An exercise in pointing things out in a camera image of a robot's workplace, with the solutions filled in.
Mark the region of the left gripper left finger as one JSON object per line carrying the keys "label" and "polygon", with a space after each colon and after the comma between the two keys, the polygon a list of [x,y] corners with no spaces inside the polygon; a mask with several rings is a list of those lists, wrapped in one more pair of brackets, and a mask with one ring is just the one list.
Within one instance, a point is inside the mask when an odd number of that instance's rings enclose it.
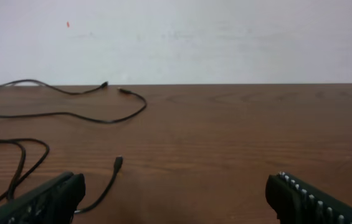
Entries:
{"label": "left gripper left finger", "polygon": [[1,206],[0,224],[68,224],[84,196],[84,175],[64,172]]}

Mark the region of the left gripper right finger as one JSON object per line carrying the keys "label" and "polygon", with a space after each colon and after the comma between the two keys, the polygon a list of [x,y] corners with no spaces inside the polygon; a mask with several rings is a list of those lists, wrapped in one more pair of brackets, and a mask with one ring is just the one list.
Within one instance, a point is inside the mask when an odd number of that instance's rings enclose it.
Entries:
{"label": "left gripper right finger", "polygon": [[280,224],[352,224],[352,207],[288,172],[268,177],[265,198]]}

